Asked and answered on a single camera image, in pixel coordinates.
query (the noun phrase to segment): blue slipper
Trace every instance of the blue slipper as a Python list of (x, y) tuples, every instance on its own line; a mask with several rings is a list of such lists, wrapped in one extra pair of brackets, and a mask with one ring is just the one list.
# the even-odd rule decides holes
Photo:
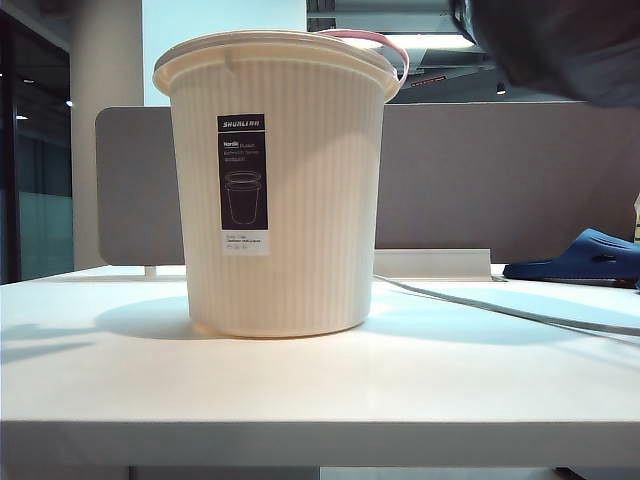
[(640, 245), (588, 228), (559, 257), (511, 263), (503, 275), (522, 280), (639, 278)]

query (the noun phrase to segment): white trash can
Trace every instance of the white trash can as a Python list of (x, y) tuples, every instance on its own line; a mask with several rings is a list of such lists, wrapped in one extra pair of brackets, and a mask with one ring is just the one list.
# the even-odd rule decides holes
[(369, 312), (382, 110), (406, 78), (329, 35), (247, 30), (156, 63), (171, 98), (192, 321), (243, 337), (344, 330)]

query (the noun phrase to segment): cable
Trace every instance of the cable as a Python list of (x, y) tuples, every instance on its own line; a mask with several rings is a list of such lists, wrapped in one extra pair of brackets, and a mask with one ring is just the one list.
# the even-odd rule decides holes
[(459, 305), (465, 305), (467, 307), (479, 308), (481, 310), (488, 310), (490, 312), (502, 313), (504, 315), (510, 315), (512, 317), (524, 318), (525, 320), (532, 320), (534, 322), (544, 323), (546, 325), (563, 326), (571, 328), (580, 328), (582, 330), (592, 330), (596, 332), (614, 333), (618, 335), (629, 335), (633, 337), (640, 337), (640, 328), (638, 327), (620, 327), (613, 325), (605, 325), (602, 323), (583, 322), (580, 320), (569, 320), (567, 318), (554, 317), (552, 315), (543, 315), (539, 313), (525, 312), (524, 310), (518, 310), (516, 308), (505, 307), (502, 305), (496, 305), (494, 303), (483, 302), (481, 300), (471, 300), (469, 298), (456, 297), (454, 295), (447, 295), (446, 293), (435, 292), (433, 290), (426, 290), (424, 288), (412, 287), (406, 283), (398, 282), (382, 275), (373, 275), (374, 278), (382, 280), (384, 282), (400, 287), (410, 292), (419, 293), (428, 297), (445, 300), (451, 303), (457, 303)]

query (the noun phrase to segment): gray desk divider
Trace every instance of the gray desk divider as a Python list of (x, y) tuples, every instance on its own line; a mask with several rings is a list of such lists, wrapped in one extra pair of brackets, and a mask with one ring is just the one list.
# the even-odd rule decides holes
[[(96, 142), (104, 259), (184, 263), (169, 108), (108, 108)], [(586, 227), (631, 238), (639, 191), (640, 111), (388, 105), (376, 244), (552, 257)]]

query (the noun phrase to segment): desk surface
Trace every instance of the desk surface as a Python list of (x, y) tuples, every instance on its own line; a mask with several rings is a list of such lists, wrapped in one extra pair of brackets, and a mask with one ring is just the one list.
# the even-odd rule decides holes
[[(633, 339), (379, 282), (347, 332), (207, 338), (181, 273), (102, 267), (0, 288), (3, 461), (640, 466)], [(412, 283), (640, 326), (633, 290)]]

